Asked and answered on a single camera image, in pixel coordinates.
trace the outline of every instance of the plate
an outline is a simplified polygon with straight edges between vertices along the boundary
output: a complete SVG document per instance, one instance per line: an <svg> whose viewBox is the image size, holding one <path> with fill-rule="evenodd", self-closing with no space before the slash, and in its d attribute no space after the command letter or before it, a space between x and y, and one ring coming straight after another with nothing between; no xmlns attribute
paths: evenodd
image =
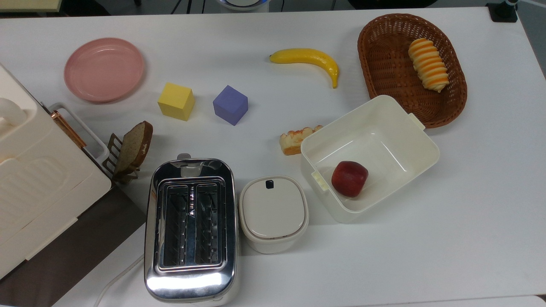
<svg viewBox="0 0 546 307"><path fill-rule="evenodd" d="M142 54L119 38L92 40L79 47L64 67L64 83L81 99L105 103L132 92L144 75Z"/></svg>

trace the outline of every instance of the wicker basket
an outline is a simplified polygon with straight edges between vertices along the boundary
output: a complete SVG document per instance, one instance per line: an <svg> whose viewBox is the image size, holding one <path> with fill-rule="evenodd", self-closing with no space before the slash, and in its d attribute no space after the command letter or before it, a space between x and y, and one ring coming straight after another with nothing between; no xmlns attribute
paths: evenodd
<svg viewBox="0 0 546 307"><path fill-rule="evenodd" d="M413 69L410 43L434 42L447 68L449 85L441 93L427 90ZM435 25L411 14L388 14L368 23L358 38L358 54L370 98L389 95L426 128L447 125L461 114L467 87L455 50Z"/></svg>

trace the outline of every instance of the stainless steel toaster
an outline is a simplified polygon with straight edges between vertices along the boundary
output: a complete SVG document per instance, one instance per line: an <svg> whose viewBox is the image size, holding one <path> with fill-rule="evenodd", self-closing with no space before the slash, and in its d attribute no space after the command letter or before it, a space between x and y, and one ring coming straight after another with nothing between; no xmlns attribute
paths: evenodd
<svg viewBox="0 0 546 307"><path fill-rule="evenodd" d="M238 293L236 204L232 171L220 160L171 161L155 171L144 256L152 296L219 306Z"/></svg>

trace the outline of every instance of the apple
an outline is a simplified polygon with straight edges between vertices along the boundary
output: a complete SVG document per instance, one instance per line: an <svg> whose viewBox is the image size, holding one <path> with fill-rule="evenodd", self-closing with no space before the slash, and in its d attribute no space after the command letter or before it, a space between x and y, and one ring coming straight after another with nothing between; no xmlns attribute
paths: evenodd
<svg viewBox="0 0 546 307"><path fill-rule="evenodd" d="M341 161L332 174L332 185L339 194L356 197L368 179L368 170L354 161Z"/></svg>

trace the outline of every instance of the white table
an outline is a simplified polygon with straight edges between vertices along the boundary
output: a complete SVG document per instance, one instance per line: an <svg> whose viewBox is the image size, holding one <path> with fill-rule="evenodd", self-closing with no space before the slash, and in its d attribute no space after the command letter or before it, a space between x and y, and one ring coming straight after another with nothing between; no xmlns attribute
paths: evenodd
<svg viewBox="0 0 546 307"><path fill-rule="evenodd" d="M239 192L250 180L274 174L303 185L307 232L278 255L259 255L243 244L242 289L233 306L546 293L546 81L521 23L493 23L486 8L405 12L449 37L468 101L454 122L426 131L440 148L439 162L352 225L331 218L303 179L300 157L284 156L278 136L327 124L369 99L357 38L370 20L390 11L0 20L0 62L46 105L68 103L104 141L142 120L154 125L140 179L124 189L141 208L153 171L181 152L225 161ZM114 104L80 101L63 82L70 54L100 37L132 42L147 63L140 89ZM339 88L331 89L319 68L267 61L272 52L297 46L332 55L341 70ZM193 89L197 102L188 122L159 111L167 81ZM248 113L236 126L212 108L227 84L249 97ZM142 237L133 240L116 251L121 256L107 274L90 274L57 305L91 306L140 256ZM105 298L110 305L165 305L146 293L140 271L127 278Z"/></svg>

